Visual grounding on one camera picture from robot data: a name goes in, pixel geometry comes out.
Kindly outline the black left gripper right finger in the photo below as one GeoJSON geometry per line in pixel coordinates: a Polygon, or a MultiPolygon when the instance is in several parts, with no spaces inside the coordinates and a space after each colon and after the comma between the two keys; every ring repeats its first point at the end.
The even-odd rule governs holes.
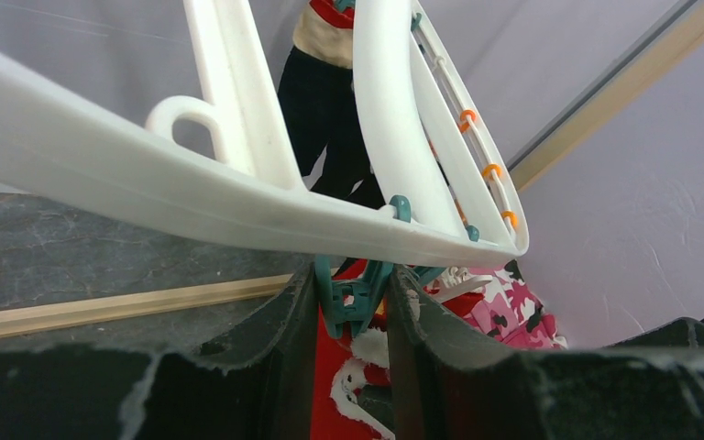
{"type": "Polygon", "coordinates": [[[400,439],[704,439],[704,347],[513,348],[404,266],[387,334],[400,439]]]}

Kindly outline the red white patterned sock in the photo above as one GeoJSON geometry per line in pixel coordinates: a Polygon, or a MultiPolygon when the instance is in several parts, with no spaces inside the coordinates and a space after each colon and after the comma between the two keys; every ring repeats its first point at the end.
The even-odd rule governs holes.
{"type": "MultiPolygon", "coordinates": [[[[333,280],[334,281],[340,281],[340,280],[353,280],[353,279],[362,279],[363,272],[368,264],[367,260],[364,259],[347,259],[345,263],[341,266],[341,268],[333,275],[333,280]]],[[[433,283],[432,282],[430,285],[423,287],[424,291],[432,296],[433,293],[433,283]]],[[[468,313],[469,310],[473,309],[476,303],[478,303],[480,300],[484,299],[484,294],[485,294],[485,289],[483,293],[466,293],[458,298],[455,298],[451,301],[440,303],[444,307],[446,307],[448,310],[452,311],[453,313],[457,314],[460,317],[463,317],[465,314],[468,313]]],[[[377,309],[377,311],[374,314],[374,317],[372,318],[371,324],[369,325],[372,328],[378,328],[380,330],[385,330],[386,329],[386,304],[385,300],[382,300],[381,305],[377,309]]]]}

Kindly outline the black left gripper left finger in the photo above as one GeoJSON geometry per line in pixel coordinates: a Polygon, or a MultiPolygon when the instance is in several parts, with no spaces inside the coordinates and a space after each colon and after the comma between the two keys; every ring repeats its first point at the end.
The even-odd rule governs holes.
{"type": "Polygon", "coordinates": [[[1,350],[0,439],[306,439],[317,329],[307,265],[193,350],[1,350]]]}

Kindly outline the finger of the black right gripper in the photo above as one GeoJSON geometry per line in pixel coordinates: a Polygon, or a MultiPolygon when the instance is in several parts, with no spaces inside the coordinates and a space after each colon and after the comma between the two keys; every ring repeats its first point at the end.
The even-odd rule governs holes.
{"type": "Polygon", "coordinates": [[[704,318],[680,317],[653,330],[623,340],[614,347],[704,347],[704,318]]]}

